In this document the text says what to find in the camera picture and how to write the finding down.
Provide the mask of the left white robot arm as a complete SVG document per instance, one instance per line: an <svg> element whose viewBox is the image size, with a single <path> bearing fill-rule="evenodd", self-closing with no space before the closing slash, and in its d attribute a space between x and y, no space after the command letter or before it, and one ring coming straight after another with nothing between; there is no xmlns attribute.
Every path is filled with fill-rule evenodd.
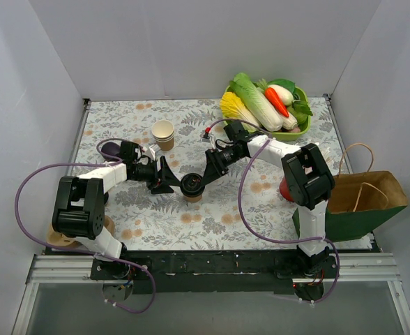
<svg viewBox="0 0 410 335"><path fill-rule="evenodd" d="M181 182L165 158L156 160L139 144L122 141L104 143L100 153L105 165L79 176L62 177L56 192L52 225L47 243L53 247L83 245L106 258L106 270L113 278L125 278L130 271L127 249L113 234L105 215L108 191L131 180L145 182L152 194L173 193Z"/></svg>

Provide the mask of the black coffee cup lid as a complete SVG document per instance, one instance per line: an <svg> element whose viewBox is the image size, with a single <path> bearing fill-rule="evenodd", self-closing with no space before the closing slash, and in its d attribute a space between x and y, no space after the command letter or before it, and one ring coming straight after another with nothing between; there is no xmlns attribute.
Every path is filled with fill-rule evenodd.
<svg viewBox="0 0 410 335"><path fill-rule="evenodd" d="M202 176L197 173L188 173L181 179L181 192L184 196L194 198L200 196L205 189L202 184Z"/></svg>

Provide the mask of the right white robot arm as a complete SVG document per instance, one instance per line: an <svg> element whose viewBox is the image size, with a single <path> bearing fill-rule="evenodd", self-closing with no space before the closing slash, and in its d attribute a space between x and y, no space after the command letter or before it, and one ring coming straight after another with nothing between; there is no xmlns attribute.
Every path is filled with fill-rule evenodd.
<svg viewBox="0 0 410 335"><path fill-rule="evenodd" d="M316 276L329 254L325 219L331 191L335 187L335 180L318 146L313 143L303 147L286 144L261 128L249 133L243 127L245 121L225 121L225 133L231 144L224 149L206 151L206 169L196 185L203 190L227 174L231 164L249 158L238 189L238 208L242 216L243 183L254 160L281 167L289 194L298 205L300 220L298 239L283 241L283 244L297 245L297 267L303 276Z"/></svg>

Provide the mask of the brown paper coffee cup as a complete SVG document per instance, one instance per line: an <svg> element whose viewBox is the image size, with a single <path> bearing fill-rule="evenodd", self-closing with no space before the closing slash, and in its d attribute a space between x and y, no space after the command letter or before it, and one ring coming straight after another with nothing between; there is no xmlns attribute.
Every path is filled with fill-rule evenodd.
<svg viewBox="0 0 410 335"><path fill-rule="evenodd" d="M191 203L199 202L202 199L202 195L195 195L195 196L187 196L185 195L184 198Z"/></svg>

